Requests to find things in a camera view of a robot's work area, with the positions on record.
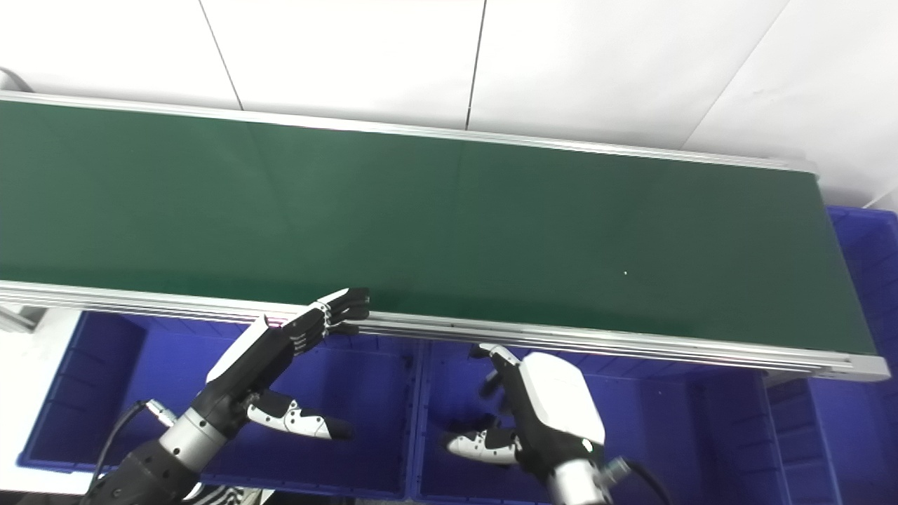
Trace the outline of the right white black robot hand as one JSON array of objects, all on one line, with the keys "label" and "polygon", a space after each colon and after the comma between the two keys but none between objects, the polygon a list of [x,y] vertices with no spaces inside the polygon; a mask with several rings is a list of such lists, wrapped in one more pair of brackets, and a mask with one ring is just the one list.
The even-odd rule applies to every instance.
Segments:
[{"label": "right white black robot hand", "polygon": [[548,353],[517,358],[495,343],[477,344],[469,355],[493,365],[481,394],[503,388],[514,427],[447,433],[443,447],[494,466],[517,464],[559,489],[596,485],[605,429],[580,369]]}]

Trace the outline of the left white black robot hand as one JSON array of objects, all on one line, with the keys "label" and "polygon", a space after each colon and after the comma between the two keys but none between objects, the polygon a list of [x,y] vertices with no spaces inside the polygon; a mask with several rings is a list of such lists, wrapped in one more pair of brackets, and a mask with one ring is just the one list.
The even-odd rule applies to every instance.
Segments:
[{"label": "left white black robot hand", "polygon": [[241,333],[206,376],[189,414],[200,429],[231,440],[248,423],[302,437],[351,439],[349,422],[302,408],[298,401],[272,391],[272,384],[295,357],[328,336],[352,336],[370,314],[367,288],[343,288],[311,302],[286,322],[275,325],[260,316]]}]

